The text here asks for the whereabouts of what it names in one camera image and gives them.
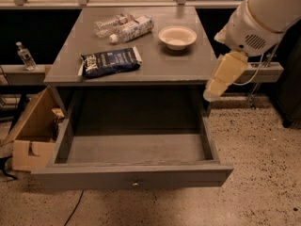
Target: open drawer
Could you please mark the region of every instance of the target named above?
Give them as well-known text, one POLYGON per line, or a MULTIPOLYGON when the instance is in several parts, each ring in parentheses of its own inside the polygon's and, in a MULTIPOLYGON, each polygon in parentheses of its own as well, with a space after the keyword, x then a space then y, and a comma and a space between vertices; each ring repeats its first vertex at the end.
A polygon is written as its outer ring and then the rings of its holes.
POLYGON ((222 186, 198 87, 76 89, 45 169, 47 188, 222 186))

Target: white bowl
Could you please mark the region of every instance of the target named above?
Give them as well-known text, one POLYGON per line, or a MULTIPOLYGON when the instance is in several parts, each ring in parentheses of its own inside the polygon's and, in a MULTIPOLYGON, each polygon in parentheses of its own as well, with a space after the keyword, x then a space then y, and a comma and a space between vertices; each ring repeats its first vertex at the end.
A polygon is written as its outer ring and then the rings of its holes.
POLYGON ((159 39, 169 49, 182 50, 196 41, 197 34, 188 27, 168 26, 159 32, 159 39))

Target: floor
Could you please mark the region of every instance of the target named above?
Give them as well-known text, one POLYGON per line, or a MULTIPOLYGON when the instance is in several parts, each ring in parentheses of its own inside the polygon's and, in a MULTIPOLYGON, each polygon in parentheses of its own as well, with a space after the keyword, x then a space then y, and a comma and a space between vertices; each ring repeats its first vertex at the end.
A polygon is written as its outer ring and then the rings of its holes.
MULTIPOLYGON (((214 103, 210 127, 222 163, 221 187, 87 190, 68 225, 301 225, 301 125, 283 128, 267 97, 214 103)), ((0 124, 1 138, 10 122, 0 124)), ((64 225, 82 191, 50 191, 30 173, 0 174, 0 225, 64 225)))

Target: bottle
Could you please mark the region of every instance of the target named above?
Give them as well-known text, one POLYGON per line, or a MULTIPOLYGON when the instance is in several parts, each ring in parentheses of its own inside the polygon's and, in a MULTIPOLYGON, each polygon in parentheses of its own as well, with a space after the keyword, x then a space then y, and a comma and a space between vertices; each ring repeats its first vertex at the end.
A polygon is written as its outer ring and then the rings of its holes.
POLYGON ((115 33, 109 39, 111 43, 119 41, 126 42, 133 40, 141 35, 150 32, 153 29, 153 19, 151 16, 144 15, 130 21, 127 24, 116 26, 115 33))
POLYGON ((105 38, 114 33, 114 27, 123 25, 134 19, 131 14, 117 14, 94 23, 94 31, 99 38, 105 38))
POLYGON ((16 42, 16 45, 18 46, 18 56, 24 63, 26 69, 28 71, 33 71, 36 69, 37 65, 33 57, 30 55, 30 52, 27 48, 25 48, 20 41, 16 42))

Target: white robotic arm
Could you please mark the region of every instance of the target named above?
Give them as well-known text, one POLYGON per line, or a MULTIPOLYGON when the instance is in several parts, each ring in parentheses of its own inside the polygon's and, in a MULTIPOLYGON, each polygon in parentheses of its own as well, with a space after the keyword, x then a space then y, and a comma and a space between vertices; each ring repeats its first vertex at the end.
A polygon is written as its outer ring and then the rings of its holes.
POLYGON ((231 52, 220 56, 204 91, 207 101, 218 100, 245 71, 249 57, 260 56, 279 43, 301 18, 301 0, 244 0, 215 39, 231 52))

